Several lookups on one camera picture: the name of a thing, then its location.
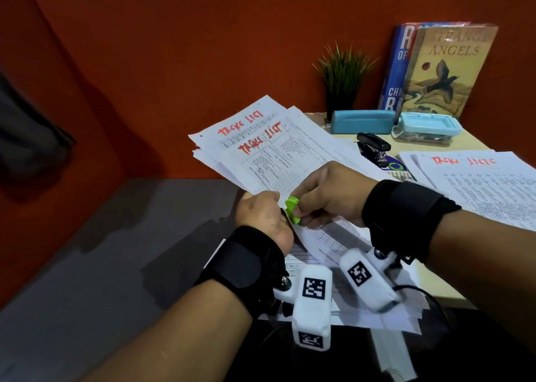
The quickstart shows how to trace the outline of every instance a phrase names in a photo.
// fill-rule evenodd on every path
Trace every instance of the green clip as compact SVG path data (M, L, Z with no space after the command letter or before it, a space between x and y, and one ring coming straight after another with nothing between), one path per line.
M294 211L294 208L296 207L296 205L298 205L299 202L300 200L294 196L290 196L288 200L285 201L285 205L287 206L285 212L287 213L288 219L291 220L291 222L294 224L300 223L300 219L298 217L292 216L292 212Z

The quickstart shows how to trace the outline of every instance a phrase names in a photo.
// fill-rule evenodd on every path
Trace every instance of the red handwritten text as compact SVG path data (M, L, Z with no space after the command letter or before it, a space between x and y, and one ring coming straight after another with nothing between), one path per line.
M271 139L277 132L281 132L280 125L281 122L278 122L273 127L264 130L268 135L268 139Z
M246 120L248 120L249 123L252 123L255 121L255 118L262 118L263 115L260 113L260 111L254 111L253 114L250 114L249 116L246 115Z
M218 134L223 134L224 136L227 136L227 134L231 133L231 131L234 131L235 129L240 130L240 127L243 127L244 123L242 121L238 121L237 123L232 124L229 128L223 127L218 131Z
M257 136L256 138L250 139L245 142L243 145L240 145L238 148L242 150L246 155L249 155L250 149L257 148L258 145L263 143L263 140Z
M495 161L493 159L474 159L474 158L467 158L469 161L469 166L473 165L496 165Z
M436 163L436 165L440 165L441 163L450 163L453 165L454 163L460 163L458 159L451 159L448 157L441 158L440 156L434 156L432 157L432 160Z

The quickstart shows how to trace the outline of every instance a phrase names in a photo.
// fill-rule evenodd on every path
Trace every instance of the bird illustration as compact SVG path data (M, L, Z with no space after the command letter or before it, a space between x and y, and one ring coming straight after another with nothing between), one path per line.
M445 60L442 59L436 67L437 78L431 78L430 80L421 81L417 84L425 87L423 91L425 95L438 90L443 95L445 102L450 104L454 94L451 84L454 80L458 79L459 76L449 77L449 72L450 70L446 66Z

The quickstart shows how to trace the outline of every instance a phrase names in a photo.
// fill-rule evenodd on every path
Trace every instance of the blue book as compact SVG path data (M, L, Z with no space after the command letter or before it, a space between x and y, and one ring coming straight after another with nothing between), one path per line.
M398 111L404 102L403 87L406 70L410 62L411 51L417 29L420 27L447 26L454 22L416 22L405 23L394 28L394 39L391 46L387 71L383 81L382 92L379 97L378 109Z

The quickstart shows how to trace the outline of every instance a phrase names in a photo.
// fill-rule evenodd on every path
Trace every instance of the desk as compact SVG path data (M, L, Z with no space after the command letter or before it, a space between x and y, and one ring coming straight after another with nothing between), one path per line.
M324 127L325 114L317 113L308 113L307 116L311 118L312 121L316 122L319 126ZM340 138L352 138L354 142L356 141L355 135L334 135ZM452 143L445 147L440 145L432 144L420 144L414 142L406 142L398 139L394 139L391 135L379 135L382 139L391 144L391 151L387 152L389 155L396 157L399 152L402 151L417 151L417 152L429 152L429 151L450 151L450 150L484 150L489 149L486 145L480 142L477 138L467 132L465 129L452 139ZM432 294L433 297L437 298L442 305L450 307L461 307L461 308L474 308L474 306L467 301L457 290L455 290L451 285L446 283L436 274L432 273L430 270L420 263L415 262L417 267L417 273L419 275L420 284L419 286Z

